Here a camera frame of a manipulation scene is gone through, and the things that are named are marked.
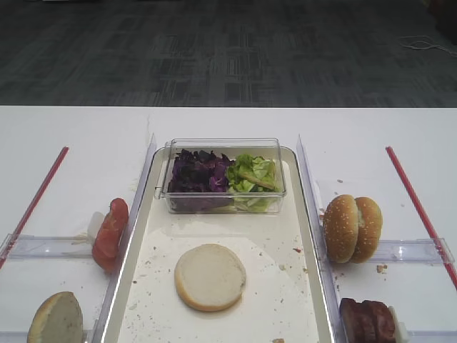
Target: tray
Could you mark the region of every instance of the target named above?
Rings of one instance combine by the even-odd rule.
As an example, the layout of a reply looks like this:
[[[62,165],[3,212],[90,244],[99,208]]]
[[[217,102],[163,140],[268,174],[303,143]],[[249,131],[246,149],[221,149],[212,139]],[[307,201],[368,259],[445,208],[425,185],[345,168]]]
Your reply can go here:
[[[295,154],[281,148],[289,187],[279,214],[169,214],[154,198],[167,149],[154,156],[104,342],[329,342]],[[188,249],[216,242],[247,273],[243,299],[225,312],[189,309],[173,270]]]

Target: bread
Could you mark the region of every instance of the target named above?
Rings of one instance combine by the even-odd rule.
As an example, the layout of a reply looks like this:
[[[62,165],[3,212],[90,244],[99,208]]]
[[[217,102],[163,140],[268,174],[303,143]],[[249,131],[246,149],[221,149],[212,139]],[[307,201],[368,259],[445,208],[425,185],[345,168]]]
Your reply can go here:
[[[337,263],[370,259],[378,248],[382,225],[381,210],[372,199],[336,197],[323,216],[328,258]]]
[[[370,259],[378,248],[383,216],[381,209],[370,198],[356,198],[358,207],[358,237],[350,262],[362,263]]]
[[[83,315],[71,292],[49,297],[35,313],[27,343],[82,343]]]
[[[327,255],[331,261],[344,263],[352,257],[358,236],[358,210],[351,195],[340,195],[327,206],[323,215]]]
[[[218,244],[204,244],[184,253],[174,271],[176,291],[190,307],[214,312],[240,298],[246,270],[239,258]]]

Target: bun half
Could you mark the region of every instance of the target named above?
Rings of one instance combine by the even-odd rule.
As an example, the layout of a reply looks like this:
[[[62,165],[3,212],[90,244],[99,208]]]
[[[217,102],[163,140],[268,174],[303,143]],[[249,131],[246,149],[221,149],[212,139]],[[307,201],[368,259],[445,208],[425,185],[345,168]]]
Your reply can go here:
[[[351,195],[340,195],[331,201],[323,216],[323,230],[328,258],[337,263],[349,261],[358,236],[358,209]]]
[[[383,216],[381,209],[370,198],[356,198],[358,207],[358,238],[350,262],[362,263],[370,259],[378,248]]]

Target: plastic container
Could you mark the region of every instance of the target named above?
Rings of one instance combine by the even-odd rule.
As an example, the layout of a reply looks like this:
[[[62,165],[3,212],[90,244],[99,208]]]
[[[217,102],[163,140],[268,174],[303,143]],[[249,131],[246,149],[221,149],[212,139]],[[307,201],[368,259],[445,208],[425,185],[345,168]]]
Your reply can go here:
[[[278,139],[173,139],[165,146],[168,156],[162,175],[158,198],[164,198],[171,213],[277,213],[281,210],[286,185]],[[169,192],[175,158],[185,149],[204,150],[217,157],[225,154],[230,160],[238,155],[262,156],[275,163],[276,190],[274,192]]]

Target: red stick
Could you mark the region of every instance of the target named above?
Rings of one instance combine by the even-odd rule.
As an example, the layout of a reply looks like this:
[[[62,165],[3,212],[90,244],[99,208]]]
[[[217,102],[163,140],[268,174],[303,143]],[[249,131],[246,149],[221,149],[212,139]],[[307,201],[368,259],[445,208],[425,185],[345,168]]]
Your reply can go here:
[[[54,177],[55,173],[57,172],[57,169],[60,167],[68,150],[69,150],[69,148],[67,146],[62,148],[62,150],[60,151],[60,154],[57,156],[56,161],[54,162],[54,164],[52,165],[48,174],[46,175],[43,182],[41,183],[40,188],[38,188],[38,191],[36,192],[35,197],[31,200],[29,207],[27,207],[27,210],[25,211],[24,215],[22,216],[21,221],[19,222],[19,224],[17,224],[17,227],[13,232],[13,236],[11,237],[10,241],[8,242],[8,246],[5,249],[5,253],[4,253],[3,257],[0,258],[0,269],[3,267],[3,265],[6,261],[6,257],[8,256],[11,249],[13,249],[14,243],[16,243],[16,239],[17,239],[18,235],[21,234],[22,229],[26,226],[26,223],[29,220],[31,213],[34,211],[34,209],[35,209],[36,205],[38,204],[44,191],[46,191],[46,188],[49,185],[49,182],[51,182],[52,178]]]
[[[403,182],[403,185],[406,188],[406,191],[408,191],[409,197],[411,198],[411,201],[413,202],[416,211],[419,214],[419,217],[421,218],[423,225],[426,227],[428,235],[430,238],[435,239],[435,244],[436,248],[441,255],[441,258],[443,259],[444,262],[444,267],[448,271],[449,277],[451,278],[455,288],[457,289],[457,272],[456,268],[452,263],[446,263],[446,261],[449,261],[449,257],[447,256],[446,251],[443,249],[441,244],[439,243],[438,239],[438,234],[436,233],[435,229],[433,228],[433,225],[430,221],[430,219],[427,216],[427,213],[425,209],[423,209],[421,202],[419,201],[419,198],[417,197],[417,194],[414,191],[413,186],[411,185],[410,181],[408,180],[408,177],[406,176],[405,171],[401,167],[400,161],[398,160],[397,156],[395,155],[395,152],[393,152],[393,149],[391,146],[386,147],[387,154],[391,158],[391,161],[393,165],[395,166],[395,169],[397,170],[398,175],[400,176],[401,181]]]

